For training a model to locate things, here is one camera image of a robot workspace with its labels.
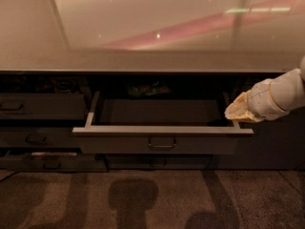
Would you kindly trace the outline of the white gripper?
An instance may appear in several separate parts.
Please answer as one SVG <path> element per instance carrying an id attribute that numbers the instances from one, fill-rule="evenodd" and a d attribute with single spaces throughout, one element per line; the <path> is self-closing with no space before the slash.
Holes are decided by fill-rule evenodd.
<path id="1" fill-rule="evenodd" d="M 273 121 L 288 114 L 274 101 L 271 92 L 272 79 L 254 84 L 240 94 L 225 110 L 225 117 L 232 121 L 258 123 Z"/>

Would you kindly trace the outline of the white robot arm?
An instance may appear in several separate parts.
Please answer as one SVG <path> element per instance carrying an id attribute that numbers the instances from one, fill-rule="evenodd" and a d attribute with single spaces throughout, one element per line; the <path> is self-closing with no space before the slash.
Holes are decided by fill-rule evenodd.
<path id="1" fill-rule="evenodd" d="M 305 58 L 281 76 L 265 79 L 240 94 L 225 111 L 227 119 L 259 123 L 272 121 L 305 106 Z"/>

